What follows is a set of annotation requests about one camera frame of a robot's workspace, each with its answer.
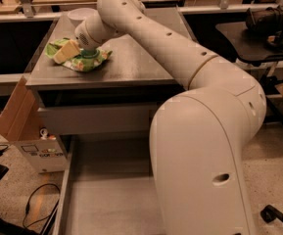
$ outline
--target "white bowl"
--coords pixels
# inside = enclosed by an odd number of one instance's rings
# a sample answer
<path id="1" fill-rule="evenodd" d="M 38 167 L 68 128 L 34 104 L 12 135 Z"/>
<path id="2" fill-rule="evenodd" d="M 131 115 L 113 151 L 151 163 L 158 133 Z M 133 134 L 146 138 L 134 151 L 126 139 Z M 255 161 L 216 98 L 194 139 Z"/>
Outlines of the white bowl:
<path id="1" fill-rule="evenodd" d="M 72 24 L 77 27 L 88 18 L 91 14 L 95 12 L 94 9 L 91 8 L 79 8 L 68 12 L 68 17 L 71 20 Z"/>

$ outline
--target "speckled floor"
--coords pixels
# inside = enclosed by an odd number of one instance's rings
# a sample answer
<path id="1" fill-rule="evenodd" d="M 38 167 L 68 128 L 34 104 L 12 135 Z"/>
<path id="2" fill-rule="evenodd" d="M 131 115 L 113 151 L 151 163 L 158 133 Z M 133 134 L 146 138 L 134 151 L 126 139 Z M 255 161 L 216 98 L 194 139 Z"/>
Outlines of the speckled floor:
<path id="1" fill-rule="evenodd" d="M 259 212 L 268 204 L 283 212 L 283 125 L 265 124 L 245 148 L 243 163 L 258 234 L 283 235 L 283 224 L 280 221 L 266 224 L 259 216 Z M 63 174 L 36 173 L 13 146 L 0 158 L 0 164 L 10 169 L 0 181 L 0 216 L 22 226 L 24 208 L 32 191 L 44 183 L 56 183 L 60 186 Z M 57 192 L 53 188 L 40 191 L 32 199 L 27 223 L 48 214 L 57 198 Z M 30 228 L 38 232 L 42 225 L 43 223 L 38 223 Z"/>

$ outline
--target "chair caster wheel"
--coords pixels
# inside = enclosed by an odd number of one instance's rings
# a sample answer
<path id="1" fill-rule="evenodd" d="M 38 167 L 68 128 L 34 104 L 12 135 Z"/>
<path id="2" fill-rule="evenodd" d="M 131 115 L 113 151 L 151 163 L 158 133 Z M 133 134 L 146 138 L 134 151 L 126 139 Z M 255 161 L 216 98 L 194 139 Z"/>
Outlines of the chair caster wheel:
<path id="1" fill-rule="evenodd" d="M 276 216 L 268 208 L 264 208 L 260 212 L 260 216 L 266 223 L 270 223 L 276 219 Z"/>

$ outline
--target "chair leg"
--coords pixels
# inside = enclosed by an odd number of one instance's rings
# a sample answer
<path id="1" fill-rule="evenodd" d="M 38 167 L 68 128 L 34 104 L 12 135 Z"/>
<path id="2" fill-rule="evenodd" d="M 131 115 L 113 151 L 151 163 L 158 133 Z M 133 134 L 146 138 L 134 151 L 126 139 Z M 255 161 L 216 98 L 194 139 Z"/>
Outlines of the chair leg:
<path id="1" fill-rule="evenodd" d="M 283 213 L 271 205 L 266 206 L 260 212 L 260 216 L 266 223 L 270 223 L 276 218 L 283 222 Z"/>

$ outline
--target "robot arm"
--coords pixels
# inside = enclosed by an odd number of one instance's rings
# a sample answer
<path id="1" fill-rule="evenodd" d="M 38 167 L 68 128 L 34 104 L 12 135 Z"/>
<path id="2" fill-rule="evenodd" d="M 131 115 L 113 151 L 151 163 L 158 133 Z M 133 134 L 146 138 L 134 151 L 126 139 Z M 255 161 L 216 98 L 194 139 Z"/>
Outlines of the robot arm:
<path id="1" fill-rule="evenodd" d="M 75 31 L 82 47 L 92 51 L 114 33 L 128 33 L 187 90 L 159 108 L 150 131 L 166 233 L 256 234 L 241 151 L 265 116 L 258 82 L 147 18 L 136 0 L 98 0 L 97 6 L 99 23 L 88 19 Z"/>

